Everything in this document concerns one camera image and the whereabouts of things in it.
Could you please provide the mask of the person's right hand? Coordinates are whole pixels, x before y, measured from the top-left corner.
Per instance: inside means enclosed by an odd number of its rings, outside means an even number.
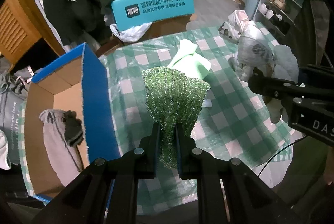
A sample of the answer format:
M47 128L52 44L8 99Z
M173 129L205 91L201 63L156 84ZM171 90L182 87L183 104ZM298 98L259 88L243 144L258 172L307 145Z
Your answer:
M327 185L330 185L334 181L334 171L333 171L333 163L327 162L324 169L324 180Z

